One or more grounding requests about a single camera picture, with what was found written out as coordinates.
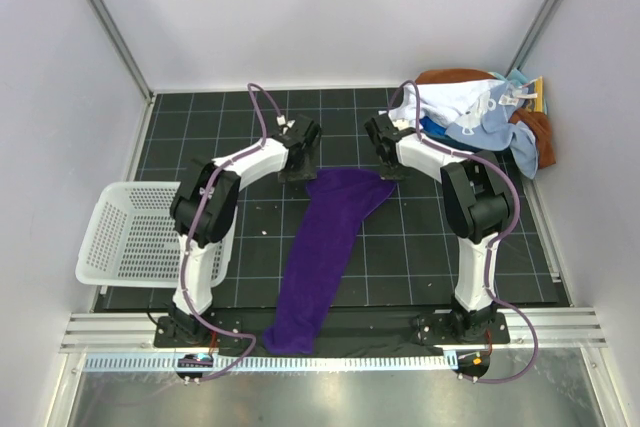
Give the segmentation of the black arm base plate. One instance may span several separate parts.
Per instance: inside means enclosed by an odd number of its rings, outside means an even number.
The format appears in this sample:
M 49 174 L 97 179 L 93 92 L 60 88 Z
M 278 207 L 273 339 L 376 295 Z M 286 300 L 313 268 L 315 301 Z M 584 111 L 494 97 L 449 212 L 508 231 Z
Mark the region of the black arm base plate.
M 275 320 L 275 308 L 218 309 L 211 315 L 208 322 L 215 327 L 231 333 L 253 334 L 257 338 Z M 329 339 L 338 339 L 360 345 L 365 338 L 391 340 L 395 336 L 403 342 L 425 346 L 471 345 L 489 340 L 492 345 L 507 345 L 511 341 L 506 318 L 501 312 L 496 312 L 493 320 L 483 320 L 478 325 L 462 333 L 464 326 L 454 325 L 453 314 L 449 311 L 420 306 L 335 307 L 329 310 L 316 340 L 326 344 Z M 208 346 L 212 334 L 206 327 L 202 329 L 204 333 L 181 333 L 174 319 L 167 314 L 157 320 L 153 345 L 159 348 Z

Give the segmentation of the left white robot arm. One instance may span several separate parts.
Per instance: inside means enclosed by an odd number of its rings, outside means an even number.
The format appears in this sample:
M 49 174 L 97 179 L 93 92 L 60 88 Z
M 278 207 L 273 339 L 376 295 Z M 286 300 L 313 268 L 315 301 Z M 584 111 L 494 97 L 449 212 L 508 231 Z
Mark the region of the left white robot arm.
M 280 116 L 273 135 L 226 157 L 192 161 L 170 207 L 179 234 L 180 266 L 168 319 L 188 346 L 200 347 L 210 339 L 212 324 L 202 315 L 212 305 L 216 253 L 233 242 L 240 192 L 272 174 L 281 183 L 315 179 L 321 135 L 320 124 L 308 117 Z

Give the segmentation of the yellow patterned cloth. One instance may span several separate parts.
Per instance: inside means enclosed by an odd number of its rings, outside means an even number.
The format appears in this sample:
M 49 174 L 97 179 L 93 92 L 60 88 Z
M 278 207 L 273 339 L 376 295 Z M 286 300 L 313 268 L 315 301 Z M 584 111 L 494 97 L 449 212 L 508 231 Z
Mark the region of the yellow patterned cloth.
M 524 95 L 522 107 L 525 110 L 531 113 L 548 113 L 544 87 L 543 76 L 530 80 L 520 87 L 520 90 Z

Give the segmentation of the brown towel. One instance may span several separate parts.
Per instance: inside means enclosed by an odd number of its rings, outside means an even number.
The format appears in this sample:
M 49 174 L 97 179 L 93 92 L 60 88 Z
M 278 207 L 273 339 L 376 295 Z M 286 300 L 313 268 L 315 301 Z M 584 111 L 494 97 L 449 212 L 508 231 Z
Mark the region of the brown towel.
M 444 84 L 485 80 L 491 78 L 510 80 L 512 82 L 519 81 L 521 83 L 530 81 L 517 70 L 511 71 L 508 76 L 503 76 L 498 73 L 486 72 L 477 69 L 455 68 L 425 71 L 419 74 L 419 76 L 416 78 L 416 82 L 419 85 Z M 512 115 L 510 119 L 510 122 L 513 124 L 515 124 L 517 121 L 524 121 L 526 125 L 532 129 L 536 137 L 536 146 L 539 153 L 538 170 L 554 164 L 556 162 L 556 159 L 552 146 L 552 127 L 547 114 L 531 113 L 524 108 L 520 108 Z M 479 151 L 478 149 L 470 148 L 465 145 L 462 150 Z

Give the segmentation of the aluminium front rail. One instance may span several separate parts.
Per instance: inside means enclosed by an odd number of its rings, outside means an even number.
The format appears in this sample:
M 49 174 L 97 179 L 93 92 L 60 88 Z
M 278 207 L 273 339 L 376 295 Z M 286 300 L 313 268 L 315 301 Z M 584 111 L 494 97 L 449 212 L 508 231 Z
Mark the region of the aluminium front rail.
M 604 331 L 591 307 L 524 308 L 520 313 L 500 311 L 506 319 L 511 345 L 526 348 L 537 338 L 541 348 L 603 348 L 607 345 Z M 384 327 L 373 312 L 365 310 L 365 319 L 357 312 L 341 310 L 329 315 L 325 329 L 330 334 L 379 337 L 384 333 L 400 333 L 408 323 L 393 314 L 391 325 Z M 150 349 L 156 328 L 141 313 L 73 314 L 67 324 L 61 349 L 63 351 L 95 349 Z

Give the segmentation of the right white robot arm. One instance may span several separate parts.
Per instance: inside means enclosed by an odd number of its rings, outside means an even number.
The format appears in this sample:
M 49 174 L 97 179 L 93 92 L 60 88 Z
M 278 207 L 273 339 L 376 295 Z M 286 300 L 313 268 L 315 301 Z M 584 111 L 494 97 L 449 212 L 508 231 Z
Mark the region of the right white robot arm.
M 520 217 L 515 185 L 489 151 L 455 150 L 386 114 L 368 119 L 364 128 L 382 178 L 400 180 L 413 169 L 440 183 L 444 217 L 459 247 L 458 282 L 445 324 L 455 341 L 475 342 L 497 320 L 497 251 Z

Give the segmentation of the left aluminium corner post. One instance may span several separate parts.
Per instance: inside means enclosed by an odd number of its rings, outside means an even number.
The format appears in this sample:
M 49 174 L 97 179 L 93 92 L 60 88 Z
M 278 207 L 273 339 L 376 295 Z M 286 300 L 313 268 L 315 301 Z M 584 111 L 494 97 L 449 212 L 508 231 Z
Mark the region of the left aluminium corner post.
M 134 59 L 129 46 L 121 34 L 120 29 L 117 27 L 105 1 L 87 0 L 87 2 L 141 95 L 146 101 L 149 101 L 153 96 L 153 91 L 144 78 L 138 63 Z

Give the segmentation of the black grid mat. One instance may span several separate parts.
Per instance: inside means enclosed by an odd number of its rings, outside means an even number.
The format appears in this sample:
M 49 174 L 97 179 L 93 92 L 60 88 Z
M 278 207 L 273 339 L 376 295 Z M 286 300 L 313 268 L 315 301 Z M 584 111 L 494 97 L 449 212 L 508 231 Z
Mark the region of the black grid mat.
M 365 122 L 384 109 L 389 90 L 275 91 L 261 97 L 261 118 L 245 92 L 169 93 L 155 98 L 136 176 L 141 181 L 182 177 L 196 156 L 225 156 L 272 129 L 275 114 L 303 115 L 323 130 L 322 168 L 374 169 L 378 161 Z M 270 308 L 309 198 L 301 184 L 269 176 L 240 195 L 232 256 L 213 290 L 218 308 Z M 335 297 L 338 306 L 445 305 L 458 280 L 458 242 L 444 218 L 440 185 L 418 172 L 363 223 Z M 552 270 L 533 208 L 521 203 L 518 226 L 500 245 L 498 296 L 518 306 L 565 306 L 568 296 Z

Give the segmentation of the purple towel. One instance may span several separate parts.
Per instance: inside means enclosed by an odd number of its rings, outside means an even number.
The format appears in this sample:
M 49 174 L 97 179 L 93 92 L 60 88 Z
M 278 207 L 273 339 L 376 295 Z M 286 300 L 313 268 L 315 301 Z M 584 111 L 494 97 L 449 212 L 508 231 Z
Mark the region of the purple towel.
M 362 169 L 323 169 L 307 184 L 310 203 L 293 240 L 273 324 L 263 334 L 272 355 L 311 355 L 339 290 L 364 220 L 396 183 Z

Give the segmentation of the right aluminium corner post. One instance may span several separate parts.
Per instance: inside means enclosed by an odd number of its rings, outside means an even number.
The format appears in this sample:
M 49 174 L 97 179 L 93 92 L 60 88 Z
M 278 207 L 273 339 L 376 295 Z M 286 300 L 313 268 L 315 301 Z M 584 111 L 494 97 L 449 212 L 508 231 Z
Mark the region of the right aluminium corner post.
M 509 64 L 507 72 L 510 72 L 513 69 L 523 68 L 534 47 L 543 35 L 546 27 L 551 22 L 551 19 L 559 8 L 561 2 L 562 0 L 543 0 L 511 63 Z

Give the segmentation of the light blue towel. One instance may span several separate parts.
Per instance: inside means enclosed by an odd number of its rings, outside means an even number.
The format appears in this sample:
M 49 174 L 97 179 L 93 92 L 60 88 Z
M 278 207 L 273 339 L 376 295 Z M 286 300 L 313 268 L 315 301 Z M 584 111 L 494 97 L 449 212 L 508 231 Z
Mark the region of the light blue towel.
M 521 173 L 533 179 L 538 170 L 539 153 L 536 137 L 524 121 L 510 122 L 512 115 L 523 108 L 524 95 L 519 81 L 503 80 L 466 114 L 446 128 L 446 134 L 460 144 L 478 150 L 503 152 L 509 150 Z

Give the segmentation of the aluminium corner post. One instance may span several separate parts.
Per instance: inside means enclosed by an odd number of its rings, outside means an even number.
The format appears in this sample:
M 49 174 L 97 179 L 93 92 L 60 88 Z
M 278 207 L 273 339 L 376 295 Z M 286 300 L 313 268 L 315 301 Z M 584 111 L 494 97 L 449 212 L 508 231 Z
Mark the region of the aluminium corner post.
M 105 1 L 87 0 L 87 2 L 141 95 L 146 101 L 149 101 L 153 96 L 153 91 L 144 78 L 138 63 L 134 59 L 129 46 L 121 34 L 120 29 L 117 27 Z
M 551 22 L 551 19 L 559 8 L 561 2 L 562 0 L 543 0 L 511 63 L 509 64 L 507 72 L 510 72 L 513 69 L 523 68 L 534 47 L 543 35 L 546 27 Z

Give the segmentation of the white plastic mesh basket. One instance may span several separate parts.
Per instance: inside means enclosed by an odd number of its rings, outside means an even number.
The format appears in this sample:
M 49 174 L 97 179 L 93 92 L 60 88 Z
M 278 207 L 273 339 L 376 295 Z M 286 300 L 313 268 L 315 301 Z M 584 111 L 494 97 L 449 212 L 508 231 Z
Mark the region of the white plastic mesh basket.
M 101 193 L 76 264 L 83 284 L 176 288 L 180 235 L 170 216 L 177 182 L 116 182 Z

